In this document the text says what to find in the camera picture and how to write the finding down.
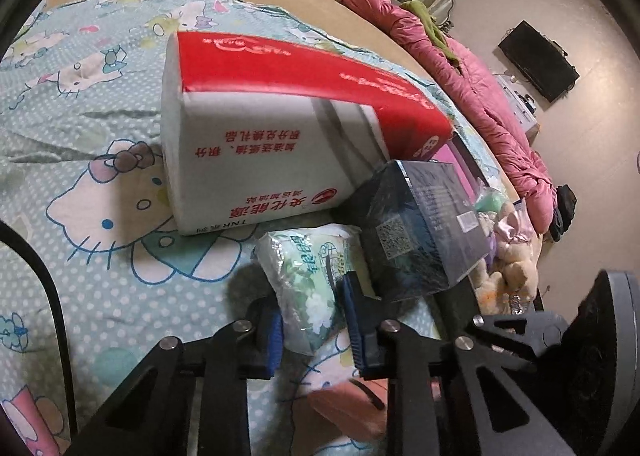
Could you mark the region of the green floral tissue pack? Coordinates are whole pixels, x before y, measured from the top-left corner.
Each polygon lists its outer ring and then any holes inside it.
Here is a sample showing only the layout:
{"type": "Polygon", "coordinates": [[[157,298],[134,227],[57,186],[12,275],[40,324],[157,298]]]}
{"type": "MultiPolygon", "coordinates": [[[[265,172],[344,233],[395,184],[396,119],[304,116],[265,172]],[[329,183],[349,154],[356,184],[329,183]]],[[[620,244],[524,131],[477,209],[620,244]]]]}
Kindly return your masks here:
{"type": "Polygon", "coordinates": [[[336,285],[346,273],[355,272],[363,294],[375,296],[360,233],[330,223],[258,239],[254,256],[276,294],[286,349],[311,355],[326,342],[337,322],[336,285]]]}

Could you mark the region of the pink towel packet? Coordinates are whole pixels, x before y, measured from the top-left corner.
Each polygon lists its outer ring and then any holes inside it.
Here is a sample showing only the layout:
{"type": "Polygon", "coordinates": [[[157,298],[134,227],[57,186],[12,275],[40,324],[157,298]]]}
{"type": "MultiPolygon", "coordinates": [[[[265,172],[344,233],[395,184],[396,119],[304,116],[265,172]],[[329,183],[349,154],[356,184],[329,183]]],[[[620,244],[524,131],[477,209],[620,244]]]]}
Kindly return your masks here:
{"type": "Polygon", "coordinates": [[[372,442],[386,435],[388,380],[352,377],[312,391],[312,409],[357,442],[372,442]]]}

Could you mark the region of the pink cream plush doll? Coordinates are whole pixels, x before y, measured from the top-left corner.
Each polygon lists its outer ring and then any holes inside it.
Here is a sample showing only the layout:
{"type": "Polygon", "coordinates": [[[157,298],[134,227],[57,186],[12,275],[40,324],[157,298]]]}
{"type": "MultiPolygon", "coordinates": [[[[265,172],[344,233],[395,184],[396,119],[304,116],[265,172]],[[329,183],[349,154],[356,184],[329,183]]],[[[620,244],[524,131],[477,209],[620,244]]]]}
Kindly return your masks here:
{"type": "Polygon", "coordinates": [[[533,309],[538,293],[537,261],[541,239],[530,222],[526,202],[505,202],[489,227],[489,260],[480,260],[470,274],[474,294],[484,315],[522,314],[533,309]]]}

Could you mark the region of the green round soft item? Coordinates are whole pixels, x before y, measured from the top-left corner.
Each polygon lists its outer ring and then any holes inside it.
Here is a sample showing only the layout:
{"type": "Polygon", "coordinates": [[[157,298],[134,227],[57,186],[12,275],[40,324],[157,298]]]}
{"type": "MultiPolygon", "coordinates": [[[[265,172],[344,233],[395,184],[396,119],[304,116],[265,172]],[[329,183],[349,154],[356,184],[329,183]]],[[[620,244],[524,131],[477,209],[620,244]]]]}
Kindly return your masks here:
{"type": "Polygon", "coordinates": [[[478,213],[493,213],[503,217],[512,213],[514,205],[502,192],[493,187],[482,187],[477,194],[474,208],[478,213]]]}

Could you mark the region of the dark blue small box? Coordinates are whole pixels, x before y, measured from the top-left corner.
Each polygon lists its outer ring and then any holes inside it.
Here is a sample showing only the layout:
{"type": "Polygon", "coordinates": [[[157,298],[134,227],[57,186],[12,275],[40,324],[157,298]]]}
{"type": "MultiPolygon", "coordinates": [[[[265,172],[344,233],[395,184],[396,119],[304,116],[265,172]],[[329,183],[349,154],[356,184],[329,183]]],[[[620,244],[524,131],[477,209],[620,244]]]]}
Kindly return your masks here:
{"type": "Polygon", "coordinates": [[[460,283],[489,242],[454,166],[389,161],[335,209],[360,228],[374,293],[400,301],[460,283]]]}

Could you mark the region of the pink Chinese workbook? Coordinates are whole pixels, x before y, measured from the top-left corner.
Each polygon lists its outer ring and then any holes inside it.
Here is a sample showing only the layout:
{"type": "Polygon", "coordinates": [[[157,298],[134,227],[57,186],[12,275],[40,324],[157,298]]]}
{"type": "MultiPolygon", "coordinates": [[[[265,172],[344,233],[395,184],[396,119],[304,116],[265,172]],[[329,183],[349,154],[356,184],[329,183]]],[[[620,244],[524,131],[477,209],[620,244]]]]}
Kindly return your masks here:
{"type": "Polygon", "coordinates": [[[440,161],[441,163],[453,164],[459,168],[467,177],[473,177],[472,169],[465,163],[462,154],[454,145],[445,143],[433,155],[432,161],[440,161]]]}

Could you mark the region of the purple shallow tray box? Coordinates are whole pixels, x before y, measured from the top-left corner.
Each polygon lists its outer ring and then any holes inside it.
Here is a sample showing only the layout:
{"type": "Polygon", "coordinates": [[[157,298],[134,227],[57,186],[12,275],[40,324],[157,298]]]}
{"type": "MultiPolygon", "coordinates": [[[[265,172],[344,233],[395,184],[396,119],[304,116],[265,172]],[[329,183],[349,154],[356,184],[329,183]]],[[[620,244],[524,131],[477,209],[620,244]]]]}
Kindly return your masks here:
{"type": "Polygon", "coordinates": [[[454,145],[462,154],[465,163],[472,169],[473,177],[467,177],[459,168],[454,167],[454,171],[456,172],[465,192],[469,195],[477,195],[482,187],[488,187],[488,180],[485,177],[484,172],[480,169],[480,165],[477,164],[472,153],[460,138],[460,135],[458,135],[457,132],[454,132],[452,137],[446,143],[454,145]]]}

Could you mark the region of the red white tissue box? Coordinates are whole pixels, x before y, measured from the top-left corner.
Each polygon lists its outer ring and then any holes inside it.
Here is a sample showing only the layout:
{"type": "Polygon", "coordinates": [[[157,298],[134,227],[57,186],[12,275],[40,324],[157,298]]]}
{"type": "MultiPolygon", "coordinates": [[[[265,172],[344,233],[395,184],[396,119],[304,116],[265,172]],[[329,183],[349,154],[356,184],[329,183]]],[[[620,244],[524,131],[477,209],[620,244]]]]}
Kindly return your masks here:
{"type": "Polygon", "coordinates": [[[451,134],[416,85],[376,66],[257,36],[168,40],[160,138],[184,235],[335,207],[451,134]]]}

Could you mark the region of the black bag by bed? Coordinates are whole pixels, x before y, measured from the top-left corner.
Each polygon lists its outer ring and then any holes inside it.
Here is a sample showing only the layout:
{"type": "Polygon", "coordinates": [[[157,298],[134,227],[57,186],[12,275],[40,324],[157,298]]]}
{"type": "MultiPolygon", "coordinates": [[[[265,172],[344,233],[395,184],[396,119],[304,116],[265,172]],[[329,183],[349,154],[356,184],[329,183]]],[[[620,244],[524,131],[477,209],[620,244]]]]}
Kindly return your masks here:
{"type": "Polygon", "coordinates": [[[577,197],[573,190],[567,184],[559,185],[556,188],[556,205],[549,227],[549,234],[553,242],[559,242],[570,228],[575,218],[576,205],[577,197]]]}

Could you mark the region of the pink quilted duvet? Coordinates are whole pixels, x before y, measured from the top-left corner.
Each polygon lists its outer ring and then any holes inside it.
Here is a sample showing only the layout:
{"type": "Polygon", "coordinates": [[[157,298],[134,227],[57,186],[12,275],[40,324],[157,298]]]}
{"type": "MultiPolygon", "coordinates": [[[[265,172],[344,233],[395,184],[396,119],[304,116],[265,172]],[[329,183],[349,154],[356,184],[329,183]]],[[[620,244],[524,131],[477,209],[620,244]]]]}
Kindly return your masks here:
{"type": "Polygon", "coordinates": [[[435,79],[487,143],[518,196],[526,200],[535,231],[547,233],[556,205],[555,186],[485,63],[445,35],[459,59],[459,67],[454,68],[444,53],[432,45],[421,21],[392,0],[340,1],[395,40],[435,79]]]}

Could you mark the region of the Hello Kitty teal cloth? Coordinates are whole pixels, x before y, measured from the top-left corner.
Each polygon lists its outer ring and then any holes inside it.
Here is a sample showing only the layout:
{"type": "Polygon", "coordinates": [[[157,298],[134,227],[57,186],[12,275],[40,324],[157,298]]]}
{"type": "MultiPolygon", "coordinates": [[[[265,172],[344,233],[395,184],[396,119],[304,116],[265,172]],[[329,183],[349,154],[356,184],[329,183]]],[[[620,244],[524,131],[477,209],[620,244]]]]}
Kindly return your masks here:
{"type": "MultiPolygon", "coordinates": [[[[163,67],[175,31],[288,40],[411,79],[452,120],[489,187],[512,190],[434,80],[280,7],[242,0],[41,7],[1,60],[1,220],[52,275],[83,424],[160,338],[208,337],[268,291],[251,256],[260,235],[329,221],[318,213],[214,234],[177,232],[160,150],[163,67]]],[[[62,455],[70,445],[60,360],[46,293],[1,244],[1,413],[34,455],[62,455]]],[[[287,353],[273,380],[250,381],[252,454],[380,454],[376,443],[341,436],[305,400],[354,370],[345,333],[311,360],[287,353]]]]}

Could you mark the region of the white drawer cabinet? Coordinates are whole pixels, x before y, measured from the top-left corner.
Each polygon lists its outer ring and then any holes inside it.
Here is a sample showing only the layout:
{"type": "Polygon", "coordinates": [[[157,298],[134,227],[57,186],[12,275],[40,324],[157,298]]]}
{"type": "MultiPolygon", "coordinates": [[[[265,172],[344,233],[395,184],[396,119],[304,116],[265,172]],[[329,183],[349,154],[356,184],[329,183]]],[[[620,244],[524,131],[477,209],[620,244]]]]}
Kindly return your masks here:
{"type": "Polygon", "coordinates": [[[523,129],[528,142],[533,143],[540,129],[535,116],[537,105],[534,98],[515,76],[495,74],[494,77],[506,96],[511,111],[523,129]]]}

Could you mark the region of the green garment on duvet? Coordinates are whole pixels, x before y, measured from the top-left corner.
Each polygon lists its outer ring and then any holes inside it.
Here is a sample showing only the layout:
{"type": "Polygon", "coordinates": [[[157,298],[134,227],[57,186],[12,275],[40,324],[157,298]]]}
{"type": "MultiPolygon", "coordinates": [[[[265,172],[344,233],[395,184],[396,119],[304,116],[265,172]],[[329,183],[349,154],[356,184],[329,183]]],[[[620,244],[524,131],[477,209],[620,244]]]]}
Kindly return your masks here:
{"type": "Polygon", "coordinates": [[[424,5],[420,0],[409,0],[404,1],[400,6],[404,10],[411,12],[421,21],[425,34],[431,40],[432,45],[444,53],[444,56],[454,68],[458,68],[458,57],[448,46],[445,34],[436,25],[435,20],[431,16],[431,13],[428,12],[426,5],[424,5]]]}

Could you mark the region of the cluttered side desk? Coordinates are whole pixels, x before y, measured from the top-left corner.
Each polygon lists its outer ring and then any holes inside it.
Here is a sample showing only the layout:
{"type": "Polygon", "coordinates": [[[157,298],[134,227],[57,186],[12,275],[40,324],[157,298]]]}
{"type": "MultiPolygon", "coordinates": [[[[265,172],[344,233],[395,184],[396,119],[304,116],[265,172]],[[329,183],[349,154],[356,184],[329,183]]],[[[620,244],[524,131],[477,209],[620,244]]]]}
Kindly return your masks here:
{"type": "MultiPolygon", "coordinates": [[[[392,0],[394,4],[401,5],[403,2],[412,0],[392,0]]],[[[435,24],[441,31],[447,33],[454,26],[451,21],[451,13],[454,8],[454,0],[418,0],[422,1],[430,13],[435,24]]]]}

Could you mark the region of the black wall television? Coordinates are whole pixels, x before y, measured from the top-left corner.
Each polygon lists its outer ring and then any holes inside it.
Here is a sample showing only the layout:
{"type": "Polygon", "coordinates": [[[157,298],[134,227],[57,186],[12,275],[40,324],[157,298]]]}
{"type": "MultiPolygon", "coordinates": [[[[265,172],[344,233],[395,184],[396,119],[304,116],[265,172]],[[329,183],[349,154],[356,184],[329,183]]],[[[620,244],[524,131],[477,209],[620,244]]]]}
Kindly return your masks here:
{"type": "Polygon", "coordinates": [[[579,78],[565,51],[526,21],[512,28],[498,49],[550,103],[571,91],[579,78]]]}

